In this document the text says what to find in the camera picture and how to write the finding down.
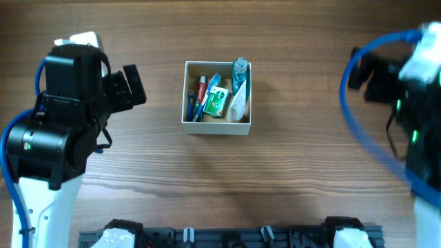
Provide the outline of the blue disposable razor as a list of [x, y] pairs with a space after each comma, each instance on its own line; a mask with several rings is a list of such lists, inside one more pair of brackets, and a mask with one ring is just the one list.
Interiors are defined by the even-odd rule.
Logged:
[[196, 100], [196, 96], [188, 92], [187, 93], [187, 122], [192, 122], [194, 118], [194, 101]]

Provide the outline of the red teal toothpaste tube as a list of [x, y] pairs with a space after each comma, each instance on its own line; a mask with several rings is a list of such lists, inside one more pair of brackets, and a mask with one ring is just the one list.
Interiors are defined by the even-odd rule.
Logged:
[[201, 106], [201, 103], [203, 101], [203, 97], [205, 95], [205, 91], [206, 91], [206, 87], [207, 87], [207, 80], [205, 76], [201, 76], [199, 79], [199, 83], [198, 83], [198, 91], [197, 91], [197, 96], [196, 96], [196, 104], [194, 107], [194, 116], [197, 115], [198, 109]]

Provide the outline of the blue white toothbrush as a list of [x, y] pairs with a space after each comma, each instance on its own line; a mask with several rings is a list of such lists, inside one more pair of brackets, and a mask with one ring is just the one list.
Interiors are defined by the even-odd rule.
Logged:
[[214, 86], [217, 86], [220, 83], [220, 81], [221, 81], [221, 76], [218, 73], [215, 73], [214, 76], [210, 79], [210, 81], [207, 85], [207, 88], [204, 91], [203, 99], [200, 102], [198, 109], [196, 111], [196, 115], [192, 119], [193, 122], [197, 122], [197, 120], [199, 118], [203, 119], [202, 112], [203, 112], [203, 108], [205, 107], [205, 104], [207, 103], [207, 100], [209, 98], [209, 93]]

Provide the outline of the green Dettol soap bar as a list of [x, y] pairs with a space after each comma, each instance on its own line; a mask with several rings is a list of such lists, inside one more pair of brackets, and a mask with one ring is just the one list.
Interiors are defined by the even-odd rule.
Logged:
[[213, 86], [209, 92], [209, 97], [203, 108], [203, 112], [213, 118], [220, 118], [223, 115], [228, 96], [228, 89]]

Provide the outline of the white lotion tube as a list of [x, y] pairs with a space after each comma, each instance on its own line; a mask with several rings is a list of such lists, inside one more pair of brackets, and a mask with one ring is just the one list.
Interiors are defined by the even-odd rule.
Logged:
[[230, 123], [241, 121], [245, 115], [246, 85], [247, 81], [244, 81], [229, 105], [227, 120]]

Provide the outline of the blue mouthwash bottle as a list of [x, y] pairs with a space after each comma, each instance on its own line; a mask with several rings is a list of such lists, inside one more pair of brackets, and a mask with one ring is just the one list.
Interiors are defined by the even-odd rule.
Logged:
[[245, 83], [245, 96], [249, 98], [249, 87], [247, 85], [248, 71], [247, 59], [245, 57], [238, 57], [232, 66], [232, 92], [235, 95], [242, 84]]

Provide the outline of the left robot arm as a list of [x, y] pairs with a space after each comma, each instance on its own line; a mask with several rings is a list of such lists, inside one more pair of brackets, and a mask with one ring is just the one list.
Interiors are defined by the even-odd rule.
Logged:
[[135, 65], [112, 71], [107, 55], [57, 45], [40, 63], [32, 109], [1, 137], [1, 169], [13, 202], [13, 247], [67, 247], [88, 157], [112, 146], [107, 122], [147, 100]]

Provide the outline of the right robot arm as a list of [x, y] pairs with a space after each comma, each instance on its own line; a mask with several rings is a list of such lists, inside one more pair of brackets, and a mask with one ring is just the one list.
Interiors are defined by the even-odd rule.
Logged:
[[386, 152], [370, 141], [352, 119], [342, 93], [341, 107], [348, 125], [359, 140], [379, 161], [398, 177], [408, 177], [416, 195], [414, 214], [419, 247], [440, 246], [440, 77], [428, 83], [400, 79], [399, 71], [407, 62], [387, 60], [361, 48], [352, 50], [355, 64], [344, 77], [342, 87], [354, 90], [367, 84], [365, 101], [389, 104], [389, 122], [396, 121], [409, 137], [405, 164], [400, 165], [396, 147]]

